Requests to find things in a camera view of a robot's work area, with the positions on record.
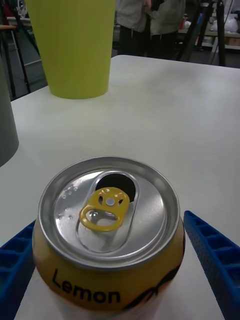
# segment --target pull tab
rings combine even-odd
[[[122,226],[129,204],[130,199],[125,192],[115,187],[105,187],[97,190],[91,196],[86,206],[80,211],[79,219],[86,228],[92,231],[110,232]],[[104,226],[92,223],[87,218],[87,213],[91,210],[102,210],[113,214],[116,217],[116,222]]]

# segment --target can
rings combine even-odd
[[[46,187],[36,268],[68,320],[150,320],[185,251],[178,197],[146,164],[101,157]]]

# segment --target lime green container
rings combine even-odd
[[[86,99],[108,91],[116,0],[26,0],[50,91]]]

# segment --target white table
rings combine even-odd
[[[60,170],[122,156],[163,173],[182,215],[193,210],[240,245],[239,83],[238,69],[118,56],[104,96],[65,100],[46,87],[14,101],[20,146],[0,168],[1,242],[36,218],[40,196]],[[57,320],[53,304],[31,288],[16,320]],[[223,320],[189,240],[159,312],[158,320]]]

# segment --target gray cylinder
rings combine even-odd
[[[0,56],[0,167],[18,150],[19,139]]]

